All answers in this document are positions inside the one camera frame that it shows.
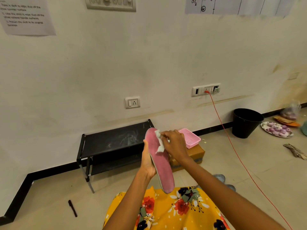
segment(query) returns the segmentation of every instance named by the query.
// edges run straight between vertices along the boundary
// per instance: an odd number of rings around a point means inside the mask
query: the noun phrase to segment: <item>plastic bag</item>
[[[280,112],[280,115],[289,120],[296,120],[300,110],[300,102],[292,100],[289,106],[283,109],[282,112]]]

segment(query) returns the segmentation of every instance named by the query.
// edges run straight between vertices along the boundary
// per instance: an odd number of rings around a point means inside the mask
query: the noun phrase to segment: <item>white wall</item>
[[[185,0],[137,0],[136,13],[48,3],[57,36],[0,30],[0,216],[27,173],[75,161],[83,133],[148,118],[161,130],[218,125],[193,86],[221,83],[224,122],[239,107],[307,102],[307,0],[285,19],[185,15]],[[142,107],[125,110],[134,95]]]

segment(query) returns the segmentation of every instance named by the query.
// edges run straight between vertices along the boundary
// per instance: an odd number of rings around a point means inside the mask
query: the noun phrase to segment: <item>black bucket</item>
[[[257,111],[239,108],[233,111],[232,134],[238,138],[247,138],[264,120]]]

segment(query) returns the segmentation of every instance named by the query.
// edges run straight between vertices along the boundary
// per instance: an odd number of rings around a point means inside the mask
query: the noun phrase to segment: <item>floral print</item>
[[[123,199],[117,195],[107,211],[105,224]],[[175,188],[170,194],[153,187],[146,190],[134,230],[229,230],[218,208],[204,191],[194,186]]]

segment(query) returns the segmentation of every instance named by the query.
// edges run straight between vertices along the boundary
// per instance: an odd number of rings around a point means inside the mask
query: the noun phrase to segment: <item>pink insole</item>
[[[148,141],[149,153],[156,168],[161,188],[168,194],[174,190],[175,182],[167,151],[164,150],[164,152],[158,152],[156,154],[160,146],[159,140],[155,134],[156,130],[157,129],[153,127],[149,128],[145,134],[145,139]]]

